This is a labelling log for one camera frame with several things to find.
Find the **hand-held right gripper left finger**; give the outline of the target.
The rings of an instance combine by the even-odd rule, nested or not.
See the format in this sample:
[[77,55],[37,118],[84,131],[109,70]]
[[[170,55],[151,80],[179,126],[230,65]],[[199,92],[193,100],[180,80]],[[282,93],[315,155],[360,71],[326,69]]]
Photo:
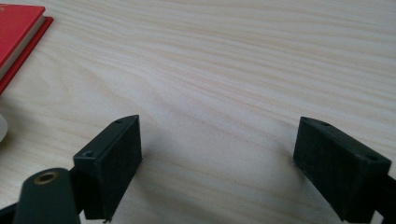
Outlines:
[[111,220],[142,161],[139,117],[111,122],[73,161],[77,210],[87,219]]

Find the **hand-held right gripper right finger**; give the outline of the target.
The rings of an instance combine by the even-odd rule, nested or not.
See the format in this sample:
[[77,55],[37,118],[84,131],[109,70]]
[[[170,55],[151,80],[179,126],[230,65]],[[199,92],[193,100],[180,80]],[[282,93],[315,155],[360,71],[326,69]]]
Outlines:
[[293,160],[340,219],[392,221],[391,160],[329,123],[300,118]]

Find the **red picture book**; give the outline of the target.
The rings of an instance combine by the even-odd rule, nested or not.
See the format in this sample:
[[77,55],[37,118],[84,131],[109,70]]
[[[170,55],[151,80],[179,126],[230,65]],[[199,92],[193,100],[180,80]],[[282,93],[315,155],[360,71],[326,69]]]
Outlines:
[[0,95],[53,22],[45,7],[0,4]]

